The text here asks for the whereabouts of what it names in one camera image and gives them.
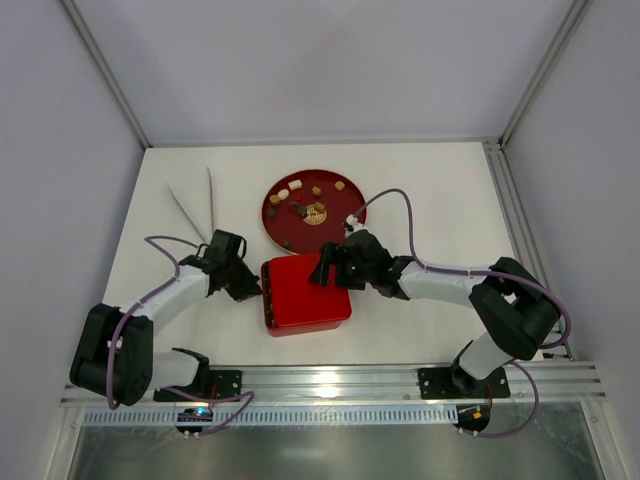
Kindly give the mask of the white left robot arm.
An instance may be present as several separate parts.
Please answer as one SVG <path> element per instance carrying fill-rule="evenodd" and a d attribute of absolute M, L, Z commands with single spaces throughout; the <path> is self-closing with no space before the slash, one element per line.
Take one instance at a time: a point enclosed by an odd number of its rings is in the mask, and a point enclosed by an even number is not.
<path fill-rule="evenodd" d="M 183 311 L 224 291 L 236 302 L 261 295 L 247 266 L 246 240 L 223 230 L 183 259 L 163 247 L 165 235 L 145 241 L 168 257 L 171 276 L 140 299 L 98 303 L 86 317 L 69 372 L 72 385 L 104 397 L 110 409 L 133 406 L 147 392 L 159 401 L 215 401 L 210 360 L 193 350 L 155 349 L 155 336 Z"/>

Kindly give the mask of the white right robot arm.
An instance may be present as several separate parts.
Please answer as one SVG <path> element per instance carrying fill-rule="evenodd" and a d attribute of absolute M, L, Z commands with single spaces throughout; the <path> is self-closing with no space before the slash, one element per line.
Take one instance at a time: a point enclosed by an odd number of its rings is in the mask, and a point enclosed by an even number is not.
<path fill-rule="evenodd" d="M 427 267 L 410 256 L 391 255 L 366 229 L 341 245 L 322 245 L 309 282 L 325 286 L 331 273 L 341 289 L 370 285 L 386 298 L 437 300 L 473 309 L 485 332 L 448 368 L 447 383 L 461 396 L 482 391 L 490 375 L 509 361 L 532 359 L 561 317 L 551 294 L 512 258 L 501 257 L 475 271 Z"/>

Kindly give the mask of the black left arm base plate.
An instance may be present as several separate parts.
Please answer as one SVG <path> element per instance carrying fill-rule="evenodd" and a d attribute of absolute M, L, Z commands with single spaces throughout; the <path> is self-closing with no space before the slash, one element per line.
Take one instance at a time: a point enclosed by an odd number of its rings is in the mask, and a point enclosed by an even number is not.
<path fill-rule="evenodd" d="M 235 397 L 241 393 L 243 372 L 241 370 L 220 370 L 206 368 L 198 372 L 194 381 L 187 386 L 175 386 L 177 393 L 168 388 L 156 390 L 153 400 L 156 402 L 186 401 L 194 397 L 195 401 L 221 400 Z"/>

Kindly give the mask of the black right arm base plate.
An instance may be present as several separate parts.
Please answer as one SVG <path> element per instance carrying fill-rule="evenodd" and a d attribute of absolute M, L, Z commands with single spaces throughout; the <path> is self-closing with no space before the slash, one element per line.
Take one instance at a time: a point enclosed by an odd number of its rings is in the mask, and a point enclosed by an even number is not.
<path fill-rule="evenodd" d="M 421 368 L 417 371 L 423 400 L 509 398 L 510 387 L 503 367 L 488 377 L 477 380 L 458 365 Z"/>

